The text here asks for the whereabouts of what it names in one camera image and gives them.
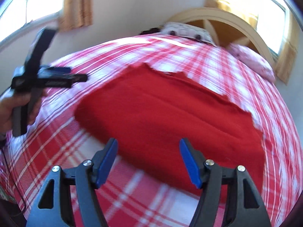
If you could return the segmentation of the person's left hand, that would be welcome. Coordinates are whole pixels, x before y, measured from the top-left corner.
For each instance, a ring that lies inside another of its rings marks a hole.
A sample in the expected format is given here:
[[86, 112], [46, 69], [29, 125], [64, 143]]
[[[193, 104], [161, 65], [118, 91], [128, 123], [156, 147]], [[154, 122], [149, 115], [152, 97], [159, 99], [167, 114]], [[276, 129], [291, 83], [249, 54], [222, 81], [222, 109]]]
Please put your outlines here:
[[[28, 116], [28, 124], [34, 124], [41, 106], [43, 98], [47, 96], [47, 89], [42, 91], [41, 97], [35, 103], [32, 112]], [[12, 129], [12, 111], [14, 108], [24, 106], [29, 103], [30, 93], [9, 94], [6, 92], [1, 97], [1, 135], [6, 135]]]

